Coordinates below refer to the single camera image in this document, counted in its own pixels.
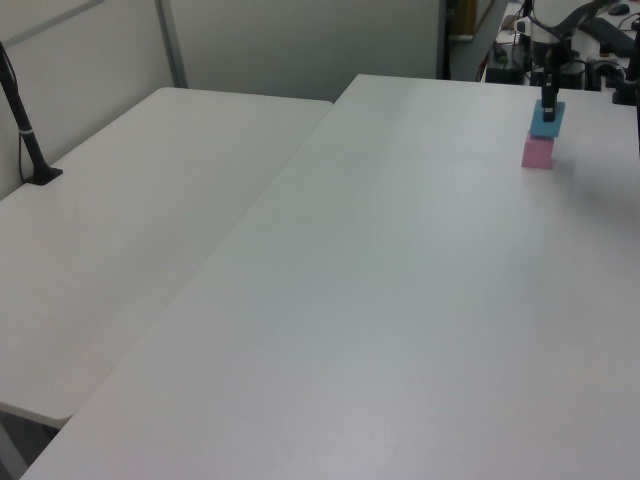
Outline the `dark Franka gripper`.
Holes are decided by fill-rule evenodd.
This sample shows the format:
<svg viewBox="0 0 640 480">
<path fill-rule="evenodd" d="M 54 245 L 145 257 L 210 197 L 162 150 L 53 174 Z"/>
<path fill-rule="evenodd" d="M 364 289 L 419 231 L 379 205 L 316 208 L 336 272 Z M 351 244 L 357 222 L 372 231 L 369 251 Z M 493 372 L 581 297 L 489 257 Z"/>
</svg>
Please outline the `dark Franka gripper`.
<svg viewBox="0 0 640 480">
<path fill-rule="evenodd" d="M 560 89 L 560 74 L 572 69 L 573 53 L 564 43 L 532 43 L 532 72 L 545 74 L 541 86 L 541 107 L 543 121 L 551 123 L 556 118 L 556 102 Z"/>
</svg>

